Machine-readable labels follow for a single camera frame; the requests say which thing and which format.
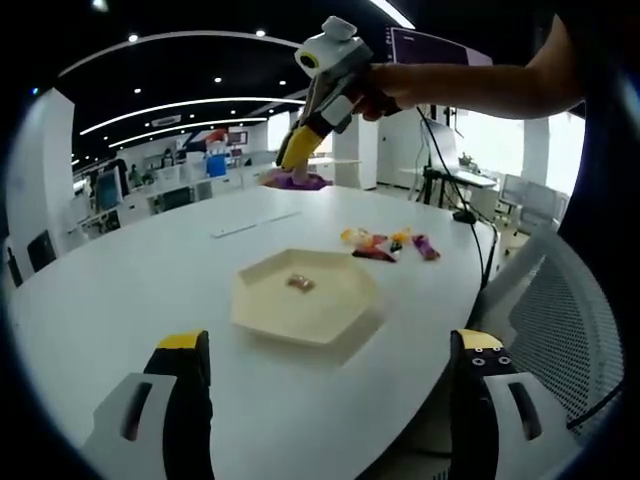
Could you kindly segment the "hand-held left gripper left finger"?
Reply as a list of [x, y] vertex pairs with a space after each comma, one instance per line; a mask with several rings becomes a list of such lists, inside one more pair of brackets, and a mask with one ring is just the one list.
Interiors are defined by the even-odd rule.
[[209, 335], [164, 338], [99, 404], [82, 454], [103, 479], [211, 479]]

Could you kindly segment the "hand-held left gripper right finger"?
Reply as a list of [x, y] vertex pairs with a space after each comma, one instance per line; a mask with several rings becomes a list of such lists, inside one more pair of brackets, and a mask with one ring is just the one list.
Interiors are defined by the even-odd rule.
[[565, 411], [490, 334], [451, 332], [453, 479], [554, 479], [575, 457]]

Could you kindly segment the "person's right hand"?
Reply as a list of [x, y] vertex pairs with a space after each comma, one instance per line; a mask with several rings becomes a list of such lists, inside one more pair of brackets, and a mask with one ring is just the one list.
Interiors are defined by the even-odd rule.
[[354, 113], [374, 122], [415, 107], [417, 101], [411, 93], [410, 73], [408, 65], [373, 64], [364, 77], [364, 89]]

